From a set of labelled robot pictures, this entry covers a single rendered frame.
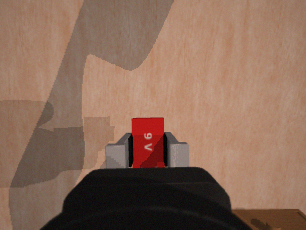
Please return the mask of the red 9v battery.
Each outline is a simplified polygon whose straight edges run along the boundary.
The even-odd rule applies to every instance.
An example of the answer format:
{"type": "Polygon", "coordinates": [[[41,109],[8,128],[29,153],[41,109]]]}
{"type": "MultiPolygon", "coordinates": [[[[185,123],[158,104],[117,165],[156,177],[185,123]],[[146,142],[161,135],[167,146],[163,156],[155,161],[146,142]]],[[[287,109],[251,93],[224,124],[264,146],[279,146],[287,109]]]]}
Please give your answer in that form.
{"type": "Polygon", "coordinates": [[[133,168],[165,167],[164,118],[132,118],[133,168]]]}

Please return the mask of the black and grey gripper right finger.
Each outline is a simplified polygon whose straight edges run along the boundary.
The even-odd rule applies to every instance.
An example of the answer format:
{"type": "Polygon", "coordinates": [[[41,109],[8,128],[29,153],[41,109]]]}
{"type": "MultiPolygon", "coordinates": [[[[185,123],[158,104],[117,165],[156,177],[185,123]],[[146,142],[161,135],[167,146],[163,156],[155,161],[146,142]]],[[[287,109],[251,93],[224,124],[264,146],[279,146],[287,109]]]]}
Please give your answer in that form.
{"type": "Polygon", "coordinates": [[[165,132],[163,158],[165,167],[189,167],[189,144],[179,142],[171,132],[165,132]]]}

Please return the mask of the brown wooden chest of drawers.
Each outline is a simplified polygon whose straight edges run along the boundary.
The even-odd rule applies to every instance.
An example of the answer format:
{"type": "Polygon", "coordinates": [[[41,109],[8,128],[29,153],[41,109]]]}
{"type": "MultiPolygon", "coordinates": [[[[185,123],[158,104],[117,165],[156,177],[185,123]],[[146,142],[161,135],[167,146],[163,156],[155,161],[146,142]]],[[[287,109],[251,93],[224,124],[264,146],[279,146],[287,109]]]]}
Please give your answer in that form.
{"type": "Polygon", "coordinates": [[[306,220],[306,215],[299,209],[232,209],[232,212],[269,212],[269,211],[296,211],[306,220]]]}

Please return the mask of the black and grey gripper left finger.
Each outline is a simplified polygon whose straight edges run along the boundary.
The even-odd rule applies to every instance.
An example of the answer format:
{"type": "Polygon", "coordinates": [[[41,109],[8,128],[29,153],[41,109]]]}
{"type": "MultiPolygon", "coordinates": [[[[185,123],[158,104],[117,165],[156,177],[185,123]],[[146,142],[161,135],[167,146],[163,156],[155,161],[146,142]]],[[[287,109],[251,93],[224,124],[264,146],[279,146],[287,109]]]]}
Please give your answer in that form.
{"type": "Polygon", "coordinates": [[[125,133],[117,143],[105,146],[106,169],[131,168],[133,164],[133,135],[125,133]]]}

